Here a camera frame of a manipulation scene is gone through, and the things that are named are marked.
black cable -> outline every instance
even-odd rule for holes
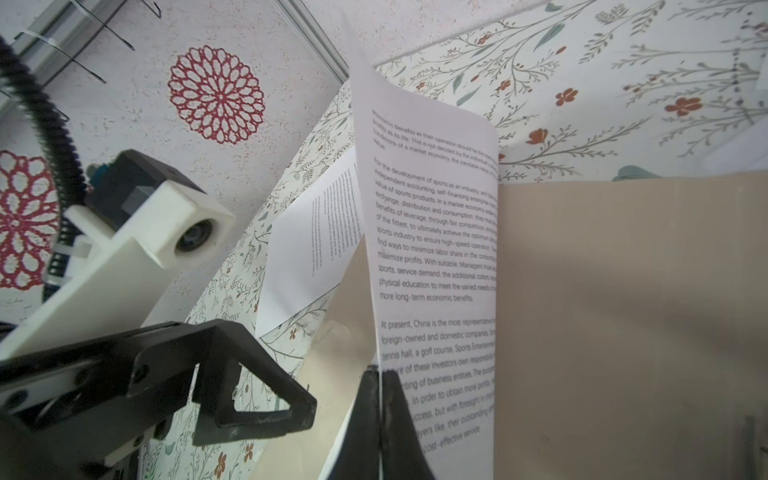
[[[54,108],[49,96],[29,72],[21,59],[0,36],[0,78],[5,90],[18,103],[29,119],[35,136],[43,150],[43,157],[53,176],[61,212],[60,228],[55,242],[72,246],[80,230],[64,218],[64,211],[72,205],[82,205],[85,199],[85,178],[74,151],[64,121]],[[48,276],[63,277],[69,262],[69,255],[54,252],[48,262]],[[58,290],[58,285],[45,281],[43,301]]]

camera lens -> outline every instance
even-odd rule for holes
[[[214,224],[210,220],[197,222],[189,227],[184,235],[176,242],[176,250],[180,252],[191,252],[202,247],[208,241],[214,231]]]

green leaf print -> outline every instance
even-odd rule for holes
[[[462,84],[462,78],[464,78],[464,74],[459,75],[456,77],[453,81],[453,93],[456,93],[456,89],[459,87],[459,85]]]
[[[493,46],[493,44],[492,44],[492,43],[491,43],[490,45],[486,45],[485,47],[483,47],[483,48],[481,48],[480,50],[477,50],[475,53],[473,53],[473,54],[472,54],[472,56],[473,56],[473,57],[477,57],[477,56],[478,56],[478,55],[480,55],[482,52],[484,52],[484,51],[488,50],[488,49],[489,49],[490,47],[492,47],[492,46]]]
[[[541,37],[541,40],[538,41],[538,43],[536,44],[535,47],[533,47],[533,49],[535,50],[536,48],[541,47],[543,44],[553,39],[555,35],[557,35],[562,31],[563,28],[565,28],[564,23],[558,23],[556,25],[552,25],[552,28],[550,28],[547,31],[547,33],[545,33],[544,36]]]
[[[637,165],[627,165],[619,169],[618,174],[613,181],[619,180],[640,180],[641,178],[661,178],[659,175],[652,174],[644,168]]]
[[[477,87],[475,90],[470,91],[469,93],[467,93],[463,97],[459,98],[459,100],[456,102],[456,106],[457,107],[461,107],[462,104],[464,104],[464,102],[466,102],[467,100],[472,98],[472,96],[475,95],[478,92],[478,90],[480,90],[480,87]]]

white paper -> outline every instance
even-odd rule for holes
[[[765,170],[767,154],[768,118],[763,118],[707,155],[701,168],[704,176]]]
[[[763,67],[760,69],[760,75],[757,77],[757,90],[768,90],[768,57],[763,60]]]
[[[390,84],[349,37],[380,365],[435,476],[492,478],[498,135]]]
[[[257,338],[339,284],[360,242],[361,220],[352,147],[273,223]]]

red flower print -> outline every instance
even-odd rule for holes
[[[43,284],[58,215],[45,161],[0,151],[0,288]]]
[[[170,68],[170,101],[191,130],[236,144],[263,122],[264,93],[250,67],[221,48],[190,48]]]
[[[576,94],[578,93],[578,90],[574,90],[573,88],[566,88],[565,91],[561,94],[557,94],[554,97],[558,99],[558,101],[555,102],[555,104],[559,107],[563,106],[563,103],[566,101],[573,101],[576,99]]]
[[[253,443],[245,445],[245,456],[243,457],[243,463],[253,459]]]
[[[674,102],[674,105],[667,105],[664,107],[666,111],[676,111],[678,117],[685,117],[689,112],[698,110],[701,108],[701,98],[685,98],[680,97]]]
[[[531,145],[543,143],[547,137],[547,134],[549,134],[549,131],[546,128],[539,128],[538,130],[534,130],[531,132],[531,134],[528,135],[531,140],[525,143]]]
[[[221,474],[224,473],[224,469],[227,467],[227,456],[224,452],[219,454],[219,464],[214,468],[214,475],[216,478],[221,478]]]

